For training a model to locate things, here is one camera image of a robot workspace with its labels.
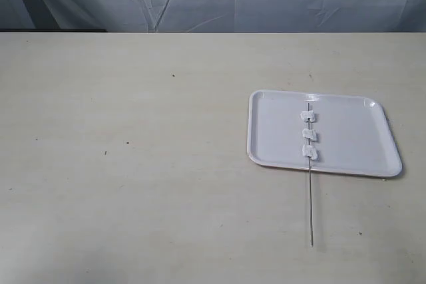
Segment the white marshmallow piece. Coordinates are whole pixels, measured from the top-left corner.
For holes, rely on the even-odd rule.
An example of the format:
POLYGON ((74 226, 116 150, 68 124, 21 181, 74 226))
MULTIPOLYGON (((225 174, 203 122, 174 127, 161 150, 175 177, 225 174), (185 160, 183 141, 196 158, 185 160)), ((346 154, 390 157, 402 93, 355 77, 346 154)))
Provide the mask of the white marshmallow piece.
POLYGON ((304 110, 300 113, 300 118, 304 122, 315 122, 316 121, 316 114, 313 110, 304 110))
POLYGON ((318 158, 318 153, 316 148, 311 144, 305 144, 302 146, 302 155, 306 158, 310 158, 315 161, 318 158))
POLYGON ((302 130, 302 136, 310 141, 318 141, 318 135, 314 129, 304 128, 302 130))

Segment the white marshmallow piece bottom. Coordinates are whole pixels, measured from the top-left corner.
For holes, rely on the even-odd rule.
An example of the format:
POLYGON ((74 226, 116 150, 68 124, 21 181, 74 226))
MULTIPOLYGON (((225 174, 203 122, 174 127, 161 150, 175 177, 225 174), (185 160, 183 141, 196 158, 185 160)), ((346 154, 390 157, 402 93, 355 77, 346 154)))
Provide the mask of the white marshmallow piece bottom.
POLYGON ((316 148, 311 144, 305 144, 302 146, 302 155, 306 158, 310 158, 315 161, 318 158, 318 153, 316 148))

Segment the white marshmallow piece top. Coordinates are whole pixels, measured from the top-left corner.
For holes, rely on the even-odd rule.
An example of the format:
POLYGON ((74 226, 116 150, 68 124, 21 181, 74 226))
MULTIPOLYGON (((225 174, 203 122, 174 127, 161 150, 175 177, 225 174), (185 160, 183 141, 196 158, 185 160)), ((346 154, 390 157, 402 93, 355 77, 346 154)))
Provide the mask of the white marshmallow piece top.
POLYGON ((316 121, 316 114, 313 110, 304 110, 300 113, 300 118, 304 122, 315 122, 316 121))

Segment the white plastic tray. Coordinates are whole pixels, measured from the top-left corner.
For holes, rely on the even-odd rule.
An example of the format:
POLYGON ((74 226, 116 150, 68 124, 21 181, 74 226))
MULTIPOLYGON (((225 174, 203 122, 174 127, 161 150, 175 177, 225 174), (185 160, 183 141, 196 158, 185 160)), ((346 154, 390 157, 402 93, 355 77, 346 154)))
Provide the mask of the white plastic tray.
POLYGON ((249 99, 247 153, 256 164, 308 171, 302 146, 307 122, 300 113, 316 114, 311 141, 318 153, 313 172, 390 178, 402 163, 380 103, 362 96, 257 90, 249 99))

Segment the thin metal skewer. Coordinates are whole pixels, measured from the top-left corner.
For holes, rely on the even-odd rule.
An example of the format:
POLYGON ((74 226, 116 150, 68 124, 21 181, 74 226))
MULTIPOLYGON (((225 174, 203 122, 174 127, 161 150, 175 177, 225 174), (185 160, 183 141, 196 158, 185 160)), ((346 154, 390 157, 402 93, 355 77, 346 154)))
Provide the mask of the thin metal skewer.
MULTIPOLYGON (((310 111, 310 103, 307 103, 307 110, 310 111)), ((307 129, 311 130, 311 119, 307 121, 307 129)), ((311 139, 308 138, 308 145, 311 145, 311 139)), ((312 197, 312 155, 308 156, 308 191, 309 191, 309 209, 310 209, 310 247, 314 247, 314 211, 312 197)))

